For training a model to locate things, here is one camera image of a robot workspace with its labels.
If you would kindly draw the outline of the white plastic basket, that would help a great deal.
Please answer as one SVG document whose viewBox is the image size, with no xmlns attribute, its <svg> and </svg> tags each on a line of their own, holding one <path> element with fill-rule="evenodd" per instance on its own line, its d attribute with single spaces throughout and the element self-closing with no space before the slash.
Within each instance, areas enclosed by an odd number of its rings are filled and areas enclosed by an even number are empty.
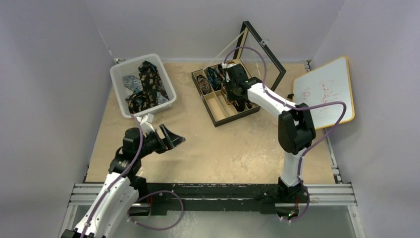
<svg viewBox="0 0 420 238">
<path fill-rule="evenodd" d="M 143 55 L 118 63 L 111 67 L 110 75 L 125 118 L 164 111 L 177 98 L 157 54 Z"/>
</svg>

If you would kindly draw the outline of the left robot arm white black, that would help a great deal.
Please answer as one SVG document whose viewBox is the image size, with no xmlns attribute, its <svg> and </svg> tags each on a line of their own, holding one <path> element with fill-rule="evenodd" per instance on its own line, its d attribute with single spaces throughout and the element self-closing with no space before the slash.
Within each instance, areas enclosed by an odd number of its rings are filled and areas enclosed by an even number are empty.
<svg viewBox="0 0 420 238">
<path fill-rule="evenodd" d="M 105 182 L 93 204 L 75 228 L 63 231 L 63 238 L 109 238 L 117 225 L 129 217 L 134 203 L 159 194 L 149 192 L 147 180 L 137 176 L 141 159 L 149 154 L 162 154 L 185 142 L 183 136 L 171 132 L 164 124 L 159 136 L 151 125 L 137 126 L 126 130 L 122 146 L 110 163 Z"/>
</svg>

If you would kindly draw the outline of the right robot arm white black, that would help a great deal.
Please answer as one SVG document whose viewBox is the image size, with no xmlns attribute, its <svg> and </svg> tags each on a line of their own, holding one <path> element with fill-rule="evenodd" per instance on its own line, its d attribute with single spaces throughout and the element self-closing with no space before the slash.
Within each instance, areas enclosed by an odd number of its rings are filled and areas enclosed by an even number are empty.
<svg viewBox="0 0 420 238">
<path fill-rule="evenodd" d="M 256 77 L 249 78 L 244 67 L 238 63 L 222 63 L 226 74 L 223 86 L 229 101 L 249 101 L 257 104 L 278 120 L 278 141 L 285 152 L 283 171 L 278 188 L 279 198 L 291 201 L 298 194 L 295 187 L 301 181 L 303 152 L 316 137 L 314 123 L 308 106 L 290 102 L 265 86 Z"/>
</svg>

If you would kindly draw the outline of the paisley orange green tie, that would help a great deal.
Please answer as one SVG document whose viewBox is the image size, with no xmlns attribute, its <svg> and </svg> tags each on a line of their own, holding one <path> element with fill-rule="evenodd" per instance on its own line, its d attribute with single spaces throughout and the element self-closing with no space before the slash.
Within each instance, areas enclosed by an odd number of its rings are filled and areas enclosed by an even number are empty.
<svg viewBox="0 0 420 238">
<path fill-rule="evenodd" d="M 222 87 L 221 87 L 221 94 L 222 94 L 222 96 L 223 96 L 223 98 L 224 98 L 224 100 L 225 100 L 225 102 L 226 102 L 226 104 L 228 104 L 228 105 L 233 105 L 234 107 L 238 107 L 239 106 L 239 104 L 236 102 L 236 101 L 230 101 L 229 99 L 228 99 L 228 97 L 227 97 L 227 91 L 226 91 L 226 88 L 222 85 Z"/>
</svg>

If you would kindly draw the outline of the black tie organizer box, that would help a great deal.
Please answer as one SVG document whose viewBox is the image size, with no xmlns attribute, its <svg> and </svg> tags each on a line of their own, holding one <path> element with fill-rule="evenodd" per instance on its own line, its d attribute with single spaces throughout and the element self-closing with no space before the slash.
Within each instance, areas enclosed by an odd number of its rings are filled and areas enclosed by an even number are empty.
<svg viewBox="0 0 420 238">
<path fill-rule="evenodd" d="M 268 41 L 267 38 L 262 38 L 259 35 L 249 21 L 244 21 L 239 35 L 231 43 L 206 66 L 191 73 L 192 80 L 214 127 L 255 114 L 261 108 L 257 104 L 247 102 L 248 109 L 238 113 L 233 105 L 226 104 L 221 90 L 214 91 L 212 88 L 210 93 L 204 95 L 197 83 L 197 76 L 201 74 L 207 78 L 207 68 L 211 67 L 219 73 L 222 82 L 226 76 L 221 71 L 222 63 L 238 63 L 245 68 L 249 78 L 265 79 L 266 86 L 274 91 L 284 77 L 286 69 L 268 47 Z"/>
</svg>

